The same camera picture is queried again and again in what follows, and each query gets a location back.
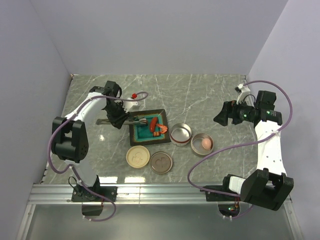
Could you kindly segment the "steel serving tongs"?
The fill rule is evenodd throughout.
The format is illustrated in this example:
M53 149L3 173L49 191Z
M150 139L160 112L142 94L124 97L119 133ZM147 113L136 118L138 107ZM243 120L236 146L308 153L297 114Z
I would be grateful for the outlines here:
M142 118L139 118L137 116L129 117L128 119L126 119L123 122L123 125L134 125L134 126L141 126L141 127L146 126L146 125L140 125L139 120ZM108 118L105 118L105 119L97 119L95 124L96 125L111 125L111 122Z

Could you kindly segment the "red sausage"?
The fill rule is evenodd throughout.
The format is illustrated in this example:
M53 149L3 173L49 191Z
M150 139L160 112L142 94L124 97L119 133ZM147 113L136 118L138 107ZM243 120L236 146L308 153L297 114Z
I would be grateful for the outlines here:
M153 117L149 124L149 130L151 133L155 131L157 123L158 123L158 117Z

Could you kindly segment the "pink egg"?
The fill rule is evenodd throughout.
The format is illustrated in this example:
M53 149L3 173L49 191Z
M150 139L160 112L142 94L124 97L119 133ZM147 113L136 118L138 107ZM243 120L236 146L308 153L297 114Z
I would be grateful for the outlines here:
M212 148L212 141L209 138L203 138L201 145L205 150L209 151Z

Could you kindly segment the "orange shrimp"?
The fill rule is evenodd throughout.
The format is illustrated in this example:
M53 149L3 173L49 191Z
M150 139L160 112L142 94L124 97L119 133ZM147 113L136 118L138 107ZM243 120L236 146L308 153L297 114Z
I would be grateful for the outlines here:
M163 125L163 124L159 124L157 123L156 126L159 128L159 133L160 134L165 134L168 131L168 127Z

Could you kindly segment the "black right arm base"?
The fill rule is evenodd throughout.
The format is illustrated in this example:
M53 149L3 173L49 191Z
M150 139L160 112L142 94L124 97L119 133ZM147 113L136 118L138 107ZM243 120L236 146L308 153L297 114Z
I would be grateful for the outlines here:
M205 191L205 200L207 202L217 202L218 210L223 219L239 219L249 213L253 206L251 205L247 210L241 211L240 197L237 193L225 190L222 185L206 185L204 188L209 189Z

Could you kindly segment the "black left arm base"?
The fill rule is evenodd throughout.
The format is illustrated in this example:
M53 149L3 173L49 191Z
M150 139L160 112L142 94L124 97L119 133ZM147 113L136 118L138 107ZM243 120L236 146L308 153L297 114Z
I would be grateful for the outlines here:
M103 197L92 194L81 185L73 187L71 202L82 204L81 212L85 217L99 217L104 209L104 204L116 201L118 188L116 186L100 186L96 193Z

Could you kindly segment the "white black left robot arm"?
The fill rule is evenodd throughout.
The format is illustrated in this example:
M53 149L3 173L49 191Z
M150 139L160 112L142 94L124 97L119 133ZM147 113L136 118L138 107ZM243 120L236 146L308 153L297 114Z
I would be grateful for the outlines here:
M130 113L124 109L121 87L114 81L107 81L104 87L94 86L87 98L72 113L56 117L52 122L52 136L49 142L51 153L65 161L74 170L79 189L89 201L101 196L98 175L85 160L89 150L86 124L100 111L106 111L109 123L121 129Z

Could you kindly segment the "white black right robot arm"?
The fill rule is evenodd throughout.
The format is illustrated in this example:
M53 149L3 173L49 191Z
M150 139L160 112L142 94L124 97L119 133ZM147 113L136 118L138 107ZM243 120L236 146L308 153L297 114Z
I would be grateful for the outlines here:
M277 211L294 187L287 176L281 150L282 114L275 110L277 96L274 92L260 90L253 106L246 103L249 90L237 89L236 100L225 101L222 110L213 119L227 126L228 120L238 125L253 123L257 136L258 158L256 170L247 178L228 174L224 177L220 193L226 200L239 195L243 202Z

